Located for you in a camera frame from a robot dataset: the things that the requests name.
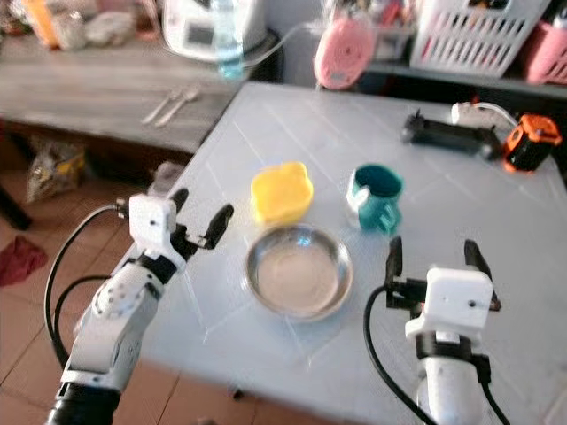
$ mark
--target pink basket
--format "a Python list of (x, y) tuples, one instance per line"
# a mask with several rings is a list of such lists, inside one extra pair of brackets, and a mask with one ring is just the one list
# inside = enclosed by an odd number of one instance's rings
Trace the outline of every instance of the pink basket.
[(567, 84), (567, 29), (540, 22), (520, 56), (528, 82)]

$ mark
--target white appliance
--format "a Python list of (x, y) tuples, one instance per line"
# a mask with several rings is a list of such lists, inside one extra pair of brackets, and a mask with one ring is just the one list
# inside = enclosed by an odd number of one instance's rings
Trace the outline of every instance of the white appliance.
[[(234, 0), (237, 28), (248, 51), (266, 38), (264, 0)], [(166, 0), (163, 33), (169, 48), (187, 58), (217, 62), (210, 0)]]

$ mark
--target orange device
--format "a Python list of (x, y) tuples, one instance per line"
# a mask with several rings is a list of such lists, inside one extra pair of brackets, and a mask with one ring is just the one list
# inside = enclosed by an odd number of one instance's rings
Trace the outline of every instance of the orange device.
[(507, 171), (534, 171), (563, 138), (548, 117), (522, 115), (504, 144), (504, 168)]

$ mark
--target metal bowl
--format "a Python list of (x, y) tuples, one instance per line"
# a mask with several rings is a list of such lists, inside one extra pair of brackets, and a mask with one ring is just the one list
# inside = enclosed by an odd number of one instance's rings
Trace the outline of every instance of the metal bowl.
[(336, 312), (353, 283), (346, 247), (307, 225), (272, 228), (245, 261), (246, 283), (269, 310), (313, 321)]

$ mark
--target teal mug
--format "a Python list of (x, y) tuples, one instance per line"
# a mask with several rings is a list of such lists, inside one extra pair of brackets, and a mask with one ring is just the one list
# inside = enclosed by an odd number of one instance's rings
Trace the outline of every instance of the teal mug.
[(379, 164), (354, 170), (346, 192), (353, 224), (362, 230), (393, 235), (401, 222), (398, 199), (403, 186), (399, 174)]

